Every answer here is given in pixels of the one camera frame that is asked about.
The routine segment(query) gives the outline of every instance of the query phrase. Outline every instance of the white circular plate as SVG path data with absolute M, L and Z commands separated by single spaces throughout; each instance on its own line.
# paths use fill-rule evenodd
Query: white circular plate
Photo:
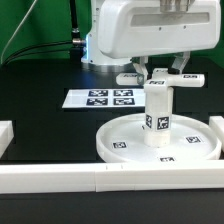
M 111 120 L 97 132 L 97 151 L 105 162 L 172 162 L 219 159 L 221 142 L 200 121 L 172 115 L 170 145 L 151 148 L 144 144 L 145 114 Z

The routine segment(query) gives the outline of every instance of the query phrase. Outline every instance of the black cable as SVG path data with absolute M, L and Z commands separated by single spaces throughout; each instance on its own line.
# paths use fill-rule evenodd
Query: black cable
M 11 57 L 9 60 L 4 62 L 4 65 L 2 64 L 2 66 L 7 65 L 8 63 L 10 63 L 11 61 L 20 58 L 20 57 L 25 57 L 25 56 L 30 56 L 30 55 L 35 55 L 35 54 L 47 54 L 47 53 L 57 53 L 57 52 L 69 52 L 70 49 L 58 49 L 58 50 L 49 50 L 49 51 L 38 51 L 38 52 L 30 52 L 30 53 L 25 53 L 25 54 L 19 54 L 16 55 L 14 57 Z
M 54 47 L 54 46 L 62 46 L 62 45 L 68 45 L 68 44 L 72 44 L 72 41 L 60 41 L 60 42 L 52 42 L 52 43 L 46 43 L 46 44 L 39 44 L 39 45 L 32 45 L 26 48 L 23 48 L 21 50 L 18 50 L 16 52 L 14 52 L 13 54 L 11 54 L 1 65 L 1 67 L 5 66 L 8 64 L 9 61 L 11 61 L 11 59 L 13 60 L 15 56 L 19 56 L 24 52 L 30 51 L 30 50 L 34 50 L 34 49 L 38 49 L 38 48 L 44 48 L 44 47 Z
M 70 11 L 71 11 L 71 20 L 72 20 L 72 28 L 78 28 L 78 20 L 77 20 L 77 11 L 76 11 L 76 2 L 75 0 L 70 0 Z
M 80 38 L 76 0 L 70 0 L 70 12 L 72 21 L 72 38 Z

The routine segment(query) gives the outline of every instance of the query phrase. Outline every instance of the white cable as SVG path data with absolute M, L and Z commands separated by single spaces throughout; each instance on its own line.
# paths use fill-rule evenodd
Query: white cable
M 38 2 L 38 0 L 34 0 L 33 1 L 32 5 L 30 6 L 30 8 L 27 11 L 26 15 L 24 16 L 24 18 L 20 22 L 19 26 L 16 28 L 15 32 L 13 33 L 12 37 L 9 39 L 8 43 L 5 45 L 5 47 L 4 47 L 3 51 L 2 51 L 2 55 L 1 55 L 1 64 L 3 63 L 4 54 L 5 54 L 6 50 L 8 49 L 9 45 L 12 43 L 13 39 L 15 38 L 17 33 L 19 32 L 19 30 L 22 27 L 22 25 L 25 23 L 26 19 L 28 18 L 28 16 L 32 12 L 32 10 L 33 10 L 33 8 L 34 8 L 34 6 L 36 5 L 37 2 Z

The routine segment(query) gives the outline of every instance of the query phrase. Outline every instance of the black table surface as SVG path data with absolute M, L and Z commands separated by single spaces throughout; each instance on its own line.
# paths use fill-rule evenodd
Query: black table surface
M 170 58 L 150 59 L 149 71 Z M 224 114 L 224 70 L 192 58 L 186 73 L 203 73 L 204 88 L 175 88 L 174 113 L 208 122 Z M 82 70 L 69 60 L 24 60 L 0 70 L 0 120 L 15 138 L 1 164 L 102 162 L 95 135 L 106 121 L 143 108 L 63 110 L 69 89 L 123 88 L 117 74 Z M 0 195 L 0 224 L 223 223 L 224 190 Z

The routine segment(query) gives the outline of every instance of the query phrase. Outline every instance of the green wall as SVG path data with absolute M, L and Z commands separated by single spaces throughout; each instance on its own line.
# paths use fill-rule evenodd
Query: green wall
M 82 37 L 91 27 L 90 0 L 76 0 L 78 21 Z M 33 0 L 0 0 L 0 52 Z M 39 0 L 34 11 L 6 52 L 10 53 L 33 44 L 70 40 L 71 21 L 69 0 Z M 208 56 L 224 67 L 224 13 L 222 16 L 221 40 L 213 50 L 195 52 L 194 55 Z M 49 54 L 44 57 L 68 57 L 67 53 Z

